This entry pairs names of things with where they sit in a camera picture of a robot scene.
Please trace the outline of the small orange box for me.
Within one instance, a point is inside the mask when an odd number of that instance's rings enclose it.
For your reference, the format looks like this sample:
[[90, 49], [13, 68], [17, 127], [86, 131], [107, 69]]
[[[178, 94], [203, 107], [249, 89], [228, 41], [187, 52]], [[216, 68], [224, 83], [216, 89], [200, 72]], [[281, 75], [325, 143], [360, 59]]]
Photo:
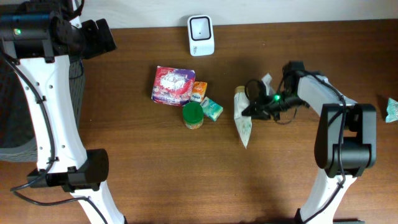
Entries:
[[205, 98], [207, 86], [207, 82], [195, 82], [193, 85], [190, 101], [201, 103]]

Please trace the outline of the green lid jar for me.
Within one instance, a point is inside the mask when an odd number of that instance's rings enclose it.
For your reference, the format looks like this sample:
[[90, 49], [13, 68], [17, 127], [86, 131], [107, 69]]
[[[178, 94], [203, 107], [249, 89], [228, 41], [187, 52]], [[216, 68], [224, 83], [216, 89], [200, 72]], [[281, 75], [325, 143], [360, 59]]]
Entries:
[[183, 107], [183, 122], [189, 129], [198, 129], [203, 124], [203, 108], [197, 102], [189, 102]]

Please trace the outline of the grey plastic basket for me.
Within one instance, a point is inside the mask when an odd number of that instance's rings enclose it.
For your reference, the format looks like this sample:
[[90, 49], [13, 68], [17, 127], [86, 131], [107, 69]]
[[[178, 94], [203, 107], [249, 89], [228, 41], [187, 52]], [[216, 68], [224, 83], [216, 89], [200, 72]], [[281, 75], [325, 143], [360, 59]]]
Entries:
[[[70, 95], [76, 124], [80, 123], [85, 87], [83, 62], [70, 64]], [[37, 143], [29, 107], [17, 75], [1, 59], [1, 160], [35, 162]]]

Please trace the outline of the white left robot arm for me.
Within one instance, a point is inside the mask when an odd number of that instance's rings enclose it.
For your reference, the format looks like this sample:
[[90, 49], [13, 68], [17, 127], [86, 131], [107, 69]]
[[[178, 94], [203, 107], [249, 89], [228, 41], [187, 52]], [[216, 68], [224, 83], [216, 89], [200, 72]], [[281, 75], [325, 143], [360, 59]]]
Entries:
[[105, 19], [81, 21], [83, 3], [24, 1], [1, 6], [1, 57], [17, 75], [37, 144], [30, 188], [61, 187], [92, 223], [125, 223], [107, 185], [109, 157], [85, 149], [70, 94], [70, 65], [116, 49]]

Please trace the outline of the mint green wipes pack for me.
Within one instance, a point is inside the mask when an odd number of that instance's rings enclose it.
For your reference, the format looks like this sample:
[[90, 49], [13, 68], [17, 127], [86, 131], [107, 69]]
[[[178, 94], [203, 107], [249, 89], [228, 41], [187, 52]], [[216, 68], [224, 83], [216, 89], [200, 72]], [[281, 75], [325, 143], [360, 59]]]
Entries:
[[386, 108], [387, 116], [386, 122], [391, 123], [398, 120], [398, 102], [393, 100], [392, 98], [388, 99], [387, 108]]

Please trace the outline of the small green tissue pack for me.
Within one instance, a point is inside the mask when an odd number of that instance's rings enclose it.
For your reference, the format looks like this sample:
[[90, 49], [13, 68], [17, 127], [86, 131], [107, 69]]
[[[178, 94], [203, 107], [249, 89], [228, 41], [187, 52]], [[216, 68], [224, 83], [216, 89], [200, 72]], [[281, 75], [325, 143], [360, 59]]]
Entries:
[[206, 115], [212, 121], [216, 121], [223, 112], [223, 107], [208, 98], [207, 96], [200, 103], [200, 106], [203, 109], [204, 115]]

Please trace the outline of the red purple snack pack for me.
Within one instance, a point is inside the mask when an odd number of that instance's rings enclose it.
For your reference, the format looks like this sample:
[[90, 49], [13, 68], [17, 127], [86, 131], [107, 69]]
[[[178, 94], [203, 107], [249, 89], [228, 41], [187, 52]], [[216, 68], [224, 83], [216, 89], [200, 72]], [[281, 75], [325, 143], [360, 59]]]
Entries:
[[158, 66], [151, 98], [160, 104], [184, 106], [190, 101], [194, 82], [194, 70]]

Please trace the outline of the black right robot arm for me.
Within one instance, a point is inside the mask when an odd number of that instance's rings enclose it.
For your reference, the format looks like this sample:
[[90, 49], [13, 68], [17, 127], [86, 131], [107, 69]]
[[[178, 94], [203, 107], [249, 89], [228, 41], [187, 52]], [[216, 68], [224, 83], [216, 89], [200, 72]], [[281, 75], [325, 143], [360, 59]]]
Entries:
[[326, 76], [306, 70], [302, 61], [284, 65], [276, 90], [270, 81], [270, 75], [255, 80], [254, 95], [248, 83], [236, 87], [234, 122], [240, 140], [248, 144], [254, 119], [280, 123], [282, 112], [300, 106], [312, 108], [320, 117], [314, 145], [318, 174], [292, 223], [334, 223], [349, 187], [376, 162], [376, 109], [346, 97]]

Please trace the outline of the white barcode scanner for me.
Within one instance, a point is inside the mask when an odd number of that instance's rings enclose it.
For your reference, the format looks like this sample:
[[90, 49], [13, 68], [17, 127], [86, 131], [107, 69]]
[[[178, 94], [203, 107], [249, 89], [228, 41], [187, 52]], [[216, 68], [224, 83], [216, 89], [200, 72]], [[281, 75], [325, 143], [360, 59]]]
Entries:
[[212, 55], [215, 51], [213, 23], [210, 16], [194, 15], [187, 19], [190, 54], [193, 57]]

